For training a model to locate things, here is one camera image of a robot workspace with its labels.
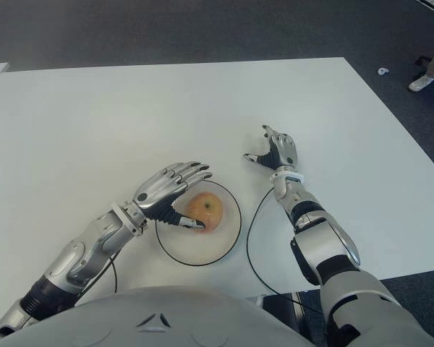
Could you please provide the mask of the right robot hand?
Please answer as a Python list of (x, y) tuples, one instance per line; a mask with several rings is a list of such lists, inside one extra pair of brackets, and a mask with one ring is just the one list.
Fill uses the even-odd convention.
[(263, 155), (245, 153), (243, 157), (249, 162), (259, 164), (276, 171), (287, 166), (289, 170), (296, 171), (298, 158), (294, 140), (285, 133), (277, 132), (268, 125), (263, 125), (264, 137), (269, 144), (269, 150)]

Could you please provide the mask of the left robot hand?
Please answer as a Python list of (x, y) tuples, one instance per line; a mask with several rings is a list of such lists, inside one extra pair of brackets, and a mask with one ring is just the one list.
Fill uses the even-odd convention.
[(185, 228), (204, 229), (205, 223), (174, 209), (174, 202), (188, 189), (212, 176), (209, 166), (196, 161), (173, 163), (140, 185), (134, 202), (151, 220)]

